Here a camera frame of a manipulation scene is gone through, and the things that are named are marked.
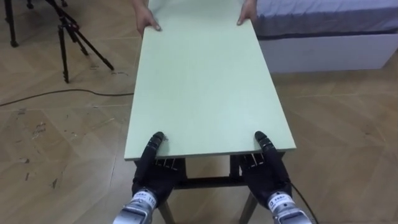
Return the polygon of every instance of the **bed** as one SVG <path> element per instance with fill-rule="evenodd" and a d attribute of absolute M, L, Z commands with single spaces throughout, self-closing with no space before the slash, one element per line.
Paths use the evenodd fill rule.
<path fill-rule="evenodd" d="M 272 72 L 377 69 L 398 48 L 398 0 L 257 0 L 257 15 Z"/>

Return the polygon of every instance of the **human hand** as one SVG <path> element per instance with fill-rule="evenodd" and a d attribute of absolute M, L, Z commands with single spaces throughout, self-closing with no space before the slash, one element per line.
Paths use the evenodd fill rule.
<path fill-rule="evenodd" d="M 185 177 L 183 159 L 155 159 L 163 139 L 161 132 L 151 137 L 138 162 L 131 187 L 133 195 L 140 190 L 152 192 L 157 201 L 156 207 L 167 200 L 175 185 Z"/>
<path fill-rule="evenodd" d="M 255 134 L 261 153 L 239 156 L 242 176 L 257 201 L 268 208 L 269 197 L 276 192 L 292 196 L 292 186 L 282 158 L 268 137 L 258 131 Z"/>
<path fill-rule="evenodd" d="M 156 22 L 154 15 L 147 6 L 141 5 L 134 8 L 136 12 L 137 30 L 141 37 L 144 35 L 144 29 L 147 26 L 152 26 L 155 30 L 161 31 L 160 25 Z"/>
<path fill-rule="evenodd" d="M 240 26 L 245 19 L 250 19 L 254 23 L 257 19 L 257 0 L 245 0 L 242 5 L 241 15 L 238 19 Z"/>

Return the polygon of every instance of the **wooden floor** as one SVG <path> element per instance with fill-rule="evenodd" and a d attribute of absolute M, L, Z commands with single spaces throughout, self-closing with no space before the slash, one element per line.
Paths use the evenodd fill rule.
<path fill-rule="evenodd" d="M 53 9 L 13 1 L 21 46 L 9 46 L 0 20 L 0 103 L 67 88 L 134 91 L 141 39 L 129 1 L 68 1 L 82 33 L 116 67 L 68 42 L 69 85 Z M 273 79 L 298 145 L 284 161 L 320 222 L 397 224 L 398 53 L 382 70 Z M 61 93 L 1 107 L 0 223 L 111 223 L 131 196 L 135 167 L 123 160 L 131 104 L 131 96 Z M 188 160 L 190 177 L 227 173 L 227 157 Z M 181 190 L 169 203 L 179 223 L 237 223 L 248 193 Z M 158 212 L 153 223 L 163 223 Z M 257 208 L 250 223 L 272 219 Z"/>

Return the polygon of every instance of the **label on robot arm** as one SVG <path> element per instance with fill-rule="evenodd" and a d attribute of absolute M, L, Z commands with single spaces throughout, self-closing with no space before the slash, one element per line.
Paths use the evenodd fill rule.
<path fill-rule="evenodd" d="M 271 212 L 274 212 L 274 210 L 282 204 L 285 203 L 294 203 L 293 199 L 287 195 L 287 194 L 279 194 L 273 197 L 269 202 L 268 202 L 268 207 Z"/>
<path fill-rule="evenodd" d="M 131 199 L 131 201 L 142 201 L 148 203 L 152 209 L 155 209 L 156 207 L 156 199 L 152 194 L 145 192 L 145 191 L 139 191 L 137 192 Z"/>

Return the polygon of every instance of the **black robot glove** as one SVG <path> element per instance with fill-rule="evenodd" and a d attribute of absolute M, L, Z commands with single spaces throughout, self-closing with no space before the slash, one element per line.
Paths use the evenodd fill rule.
<path fill-rule="evenodd" d="M 167 200 L 175 185 L 185 177 L 183 159 L 155 159 L 163 139 L 161 132 L 151 137 L 138 162 L 131 187 L 133 195 L 139 190 L 153 193 L 156 207 Z"/>
<path fill-rule="evenodd" d="M 276 192 L 292 196 L 292 185 L 282 158 L 268 137 L 258 131 L 255 138 L 261 153 L 239 156 L 244 181 L 257 201 L 268 208 L 269 197 Z"/>

